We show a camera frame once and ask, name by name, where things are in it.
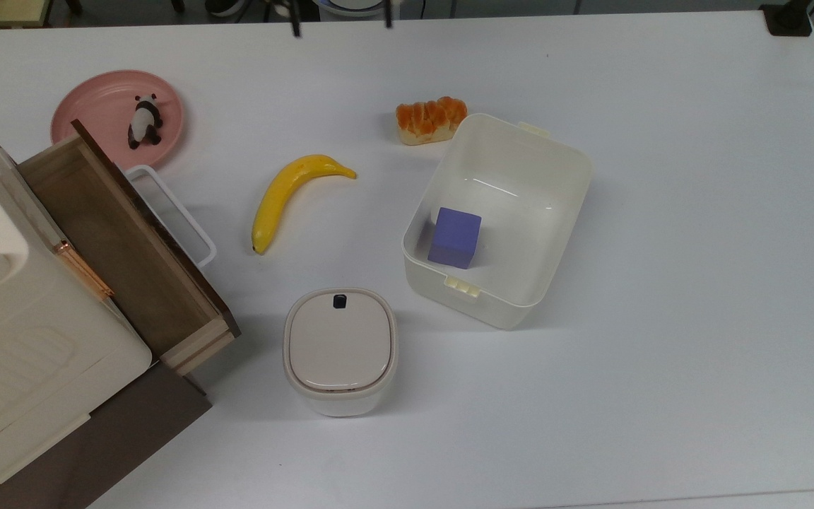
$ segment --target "chair leg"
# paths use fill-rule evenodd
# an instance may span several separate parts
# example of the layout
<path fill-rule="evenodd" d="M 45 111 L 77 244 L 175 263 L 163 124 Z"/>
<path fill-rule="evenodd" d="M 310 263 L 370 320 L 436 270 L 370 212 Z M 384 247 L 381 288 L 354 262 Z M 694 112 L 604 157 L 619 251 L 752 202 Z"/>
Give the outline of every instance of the chair leg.
<path fill-rule="evenodd" d="M 65 2 L 68 3 L 68 9 L 71 9 L 71 13 L 75 14 L 75 16 L 80 16 L 83 13 L 80 0 L 65 0 Z"/>

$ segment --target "brown panel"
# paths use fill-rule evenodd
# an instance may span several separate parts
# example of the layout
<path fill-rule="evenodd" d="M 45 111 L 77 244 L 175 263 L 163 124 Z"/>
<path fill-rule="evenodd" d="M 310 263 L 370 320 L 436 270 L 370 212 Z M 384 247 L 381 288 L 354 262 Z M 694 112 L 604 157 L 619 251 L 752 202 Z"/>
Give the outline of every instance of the brown panel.
<path fill-rule="evenodd" d="M 81 509 L 190 426 L 210 403 L 159 363 L 0 485 L 0 509 Z"/>
<path fill-rule="evenodd" d="M 102 151 L 99 145 L 96 144 L 93 137 L 90 133 L 87 132 L 87 129 L 84 128 L 83 124 L 81 124 L 80 120 L 74 120 L 71 123 L 71 126 L 77 130 L 78 135 L 81 136 L 81 139 L 84 140 L 84 143 L 93 152 L 93 155 L 96 158 L 99 158 L 99 161 L 103 164 L 103 168 L 109 172 L 113 180 L 122 188 L 127 199 L 131 200 L 131 203 L 134 204 L 136 209 L 140 215 L 142 215 L 146 222 L 149 223 L 150 228 L 153 229 L 156 235 L 159 235 L 159 238 L 162 239 L 162 242 L 168 246 L 168 248 L 172 251 L 177 258 L 181 267 L 184 267 L 184 270 L 187 271 L 188 275 L 190 276 L 191 280 L 194 281 L 196 286 L 200 289 L 204 296 L 209 299 L 209 302 L 213 304 L 216 310 L 219 310 L 222 313 L 222 317 L 224 321 L 228 324 L 228 329 L 235 335 L 235 338 L 240 335 L 240 327 L 235 321 L 235 317 L 232 316 L 232 312 L 228 309 L 228 305 L 225 304 L 222 297 L 216 293 L 216 290 L 213 288 L 212 284 L 206 280 L 206 277 L 203 276 L 203 273 L 200 272 L 200 269 L 196 267 L 193 261 L 187 256 L 187 253 L 184 252 L 184 249 L 181 248 L 180 245 L 177 244 L 175 241 L 174 236 L 168 232 L 167 229 L 162 225 L 162 222 L 159 221 L 158 217 L 154 215 L 149 206 L 143 201 L 140 194 L 136 193 L 136 190 L 132 184 L 127 181 L 127 179 L 122 174 L 122 171 L 109 159 L 105 152 Z"/>

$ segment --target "pink plate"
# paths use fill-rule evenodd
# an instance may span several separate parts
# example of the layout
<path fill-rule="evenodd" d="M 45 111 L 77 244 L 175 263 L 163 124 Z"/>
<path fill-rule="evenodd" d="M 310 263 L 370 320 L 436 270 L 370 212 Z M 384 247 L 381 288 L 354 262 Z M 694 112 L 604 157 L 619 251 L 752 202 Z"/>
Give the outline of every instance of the pink plate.
<path fill-rule="evenodd" d="M 162 141 L 127 146 L 127 126 L 136 109 L 135 96 L 155 93 L 163 125 Z M 52 143 L 74 134 L 71 120 L 79 119 L 94 141 L 122 170 L 145 164 L 155 167 L 175 147 L 184 128 L 184 106 L 172 86 L 144 71 L 111 71 L 74 87 L 52 116 Z"/>

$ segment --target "panda figurine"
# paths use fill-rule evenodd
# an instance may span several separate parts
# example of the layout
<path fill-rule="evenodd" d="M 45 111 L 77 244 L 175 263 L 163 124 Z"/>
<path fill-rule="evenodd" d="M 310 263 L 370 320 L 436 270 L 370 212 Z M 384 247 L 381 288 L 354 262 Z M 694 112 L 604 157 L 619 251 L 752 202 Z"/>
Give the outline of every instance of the panda figurine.
<path fill-rule="evenodd" d="M 140 142 L 148 139 L 153 145 L 158 145 L 162 141 L 161 136 L 155 130 L 162 126 L 162 117 L 159 116 L 159 109 L 155 106 L 155 93 L 148 96 L 136 96 L 136 110 L 134 118 L 127 126 L 127 145 L 135 151 L 140 146 Z"/>

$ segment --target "black stand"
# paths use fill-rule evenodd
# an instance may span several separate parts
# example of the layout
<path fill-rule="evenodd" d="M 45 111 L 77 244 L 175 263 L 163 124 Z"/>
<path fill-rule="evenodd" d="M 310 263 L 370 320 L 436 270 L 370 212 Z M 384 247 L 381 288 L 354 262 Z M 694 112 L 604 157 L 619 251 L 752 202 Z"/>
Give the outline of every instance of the black stand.
<path fill-rule="evenodd" d="M 790 0 L 783 6 L 763 4 L 759 7 L 765 13 L 765 22 L 772 35 L 783 37 L 808 37 L 812 33 L 812 23 L 806 9 L 810 0 Z"/>

